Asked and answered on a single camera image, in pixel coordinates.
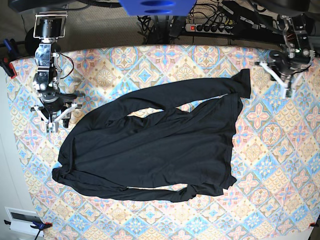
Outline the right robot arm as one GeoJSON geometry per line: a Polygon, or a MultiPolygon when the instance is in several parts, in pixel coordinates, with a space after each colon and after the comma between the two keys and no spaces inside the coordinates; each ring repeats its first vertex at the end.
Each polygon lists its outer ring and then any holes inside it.
{"type": "Polygon", "coordinates": [[[59,122],[68,128],[72,111],[82,107],[74,102],[77,94],[63,93],[59,88],[62,69],[58,59],[62,53],[58,39],[65,36],[67,16],[65,10],[39,12],[35,15],[33,37],[40,40],[40,43],[34,56],[37,70],[32,86],[42,105],[33,106],[31,111],[44,121],[47,133],[58,132],[59,122]]]}

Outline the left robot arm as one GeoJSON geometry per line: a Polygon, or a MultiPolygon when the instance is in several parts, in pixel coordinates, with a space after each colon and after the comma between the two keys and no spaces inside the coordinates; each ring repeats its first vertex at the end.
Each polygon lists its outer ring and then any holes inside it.
{"type": "Polygon", "coordinates": [[[315,54],[304,14],[293,17],[279,14],[277,26],[283,35],[285,48],[283,51],[270,51],[267,65],[278,77],[286,80],[307,71],[315,54]]]}

